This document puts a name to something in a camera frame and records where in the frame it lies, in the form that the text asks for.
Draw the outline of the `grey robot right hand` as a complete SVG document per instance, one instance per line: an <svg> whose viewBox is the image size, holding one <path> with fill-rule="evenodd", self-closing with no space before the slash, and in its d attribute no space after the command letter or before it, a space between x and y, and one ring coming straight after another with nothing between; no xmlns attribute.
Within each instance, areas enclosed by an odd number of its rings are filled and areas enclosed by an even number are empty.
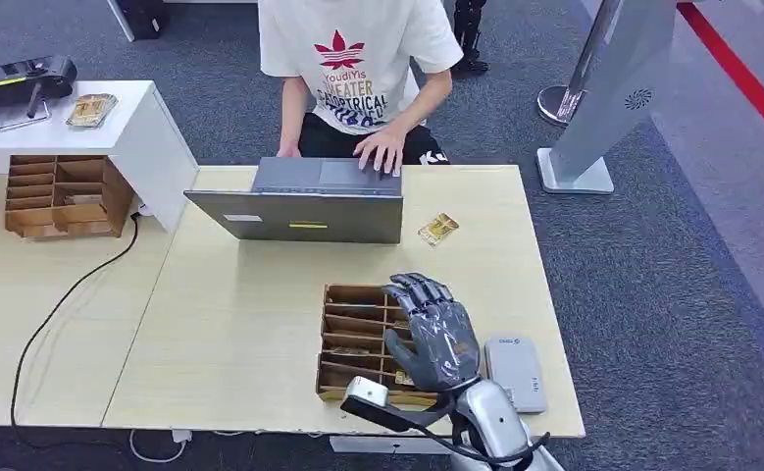
<svg viewBox="0 0 764 471"><path fill-rule="evenodd" d="M441 393L476 380L480 346L466 308L449 287L416 272L389 279L383 291L404 310L415 348L408 348L394 331L385 332L383 341L414 386Z"/></svg>

